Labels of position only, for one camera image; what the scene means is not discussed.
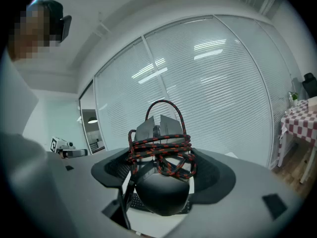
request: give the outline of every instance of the ceiling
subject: ceiling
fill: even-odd
[[[77,93],[77,72],[89,52],[101,39],[107,39],[125,17],[158,0],[56,1],[63,5],[64,15],[72,16],[68,37],[58,47],[41,48],[34,59],[21,60],[15,65],[33,89]],[[38,86],[38,79],[30,76],[36,73],[41,75],[38,78],[48,77],[47,83]]]

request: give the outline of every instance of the cable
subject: cable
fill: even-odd
[[[157,162],[157,169],[158,172],[164,176],[175,176],[178,178],[186,178],[189,179],[192,177],[197,170],[197,165],[195,163],[195,155],[194,154],[186,154],[186,152],[192,150],[192,144],[190,143],[190,135],[186,134],[186,128],[183,116],[180,112],[180,110],[171,102],[167,100],[158,100],[153,102],[145,116],[145,121],[148,119],[149,113],[151,108],[160,102],[165,102],[170,105],[172,105],[175,110],[177,111],[179,118],[181,120],[182,128],[183,128],[183,134],[175,134],[175,135],[166,135],[166,136],[158,136],[158,137],[152,137],[148,138],[146,140],[140,140],[140,141],[132,141],[132,133],[136,132],[135,129],[132,129],[129,131],[128,134],[128,141],[129,141],[129,155],[128,155],[128,163],[131,165],[130,169],[132,172],[131,177],[135,177],[138,167],[137,167],[137,160],[146,158],[149,156],[156,156],[156,162]],[[181,143],[168,143],[168,144],[161,144],[161,143],[154,143],[149,144],[150,142],[165,140],[165,139],[171,139],[171,138],[184,138],[185,141]],[[178,165],[172,169],[172,165],[170,162],[168,162],[164,156],[171,156],[176,155],[180,156],[183,159],[178,163]],[[190,174],[186,174],[184,172],[181,172],[182,167],[184,166],[185,162],[191,163],[191,172]]]

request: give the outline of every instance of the black object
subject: black object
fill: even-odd
[[[91,169],[91,174],[97,181],[105,187],[118,188],[121,194],[123,182],[130,172],[126,162],[128,150],[129,148],[126,148],[95,163]],[[234,188],[235,173],[226,164],[195,148],[192,153],[196,156],[199,172],[194,176],[195,193],[191,194],[190,201],[193,204],[215,204]]]
[[[55,152],[56,145],[57,145],[57,141],[54,138],[52,138],[52,143],[51,143],[51,151],[52,152]]]
[[[37,4],[41,4],[49,12],[50,36],[55,36],[58,42],[62,42],[68,36],[72,17],[63,17],[63,6],[57,1],[39,1]]]
[[[286,205],[277,194],[263,196],[262,199],[274,220],[287,209]]]
[[[131,208],[134,208],[134,209],[137,209],[137,210],[141,210],[141,211],[150,212],[150,210],[148,208],[146,208],[145,205],[142,203],[142,201],[139,198],[137,193],[133,194],[132,202],[131,202]],[[181,210],[177,214],[187,214],[187,213],[189,213],[189,211],[191,209],[192,209],[192,204],[190,202],[187,202],[187,204],[185,205],[183,210]]]
[[[74,169],[72,166],[68,165],[66,166],[67,171]]]
[[[63,157],[64,158],[68,158],[67,152],[66,151],[62,151]]]
[[[103,211],[102,213],[106,215],[111,220],[115,221],[122,227],[126,229],[131,229],[130,222],[128,216],[126,215],[124,207],[124,202],[122,196],[118,194],[118,198],[112,201]]]
[[[304,75],[305,81],[302,82],[309,98],[317,96],[317,80],[312,73]]]
[[[158,103],[171,105],[179,115],[180,122],[170,122],[155,126],[154,118],[149,117],[151,108]],[[131,134],[135,132],[134,141]],[[161,216],[171,216],[180,212],[186,205],[189,194],[189,178],[196,174],[195,155],[190,151],[190,135],[186,132],[181,111],[167,100],[153,102],[145,116],[145,122],[128,133],[131,178],[136,183],[136,191],[143,204]],[[150,161],[141,167],[141,159]],[[190,165],[189,171],[183,167]]]

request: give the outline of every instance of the table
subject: table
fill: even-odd
[[[118,197],[119,190],[105,188],[91,175],[95,163],[126,149],[72,159],[61,159],[58,154],[47,153],[48,168],[79,238],[136,237],[102,214],[104,208]],[[233,190],[216,204],[193,205],[189,214],[163,217],[129,209],[127,215],[133,230],[158,238],[196,237],[197,234],[218,238],[273,237],[300,209],[301,198],[267,168],[237,159],[232,153],[228,154],[229,157],[206,150],[198,151],[234,171],[236,184]],[[67,171],[65,166],[68,165],[73,169]],[[276,193],[287,210],[273,220],[262,196]]]
[[[289,115],[285,115],[281,119],[281,134],[279,143],[279,160],[278,166],[281,167],[285,156],[286,136],[285,133],[309,142],[312,147],[312,153],[308,161],[306,170],[301,178],[301,183],[307,179],[308,172],[314,161],[317,149],[317,112],[308,111],[308,101],[301,100],[298,103],[297,111]]]

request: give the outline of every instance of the white wall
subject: white wall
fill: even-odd
[[[5,51],[0,63],[0,131],[22,134],[37,102]]]
[[[101,134],[100,134],[99,130],[87,132],[87,138],[88,138],[88,142],[90,144],[95,143],[97,141],[97,139],[99,141],[102,141]]]
[[[77,76],[61,73],[19,70],[31,89],[53,92],[77,93]]]
[[[50,151],[53,136],[74,143],[76,149],[88,149],[76,94],[33,90],[39,102],[31,113],[23,136]]]
[[[303,80],[304,75],[309,72],[317,76],[317,46],[315,40],[300,15],[288,1],[284,0],[282,2],[272,18],[272,23],[292,51]]]
[[[96,109],[96,100],[94,96],[94,86],[91,85],[80,99],[81,109]]]
[[[228,14],[271,23],[237,0],[162,0],[124,19],[108,39],[101,40],[82,63],[78,93],[82,93],[100,68],[126,45],[158,27],[176,20],[210,14]]]

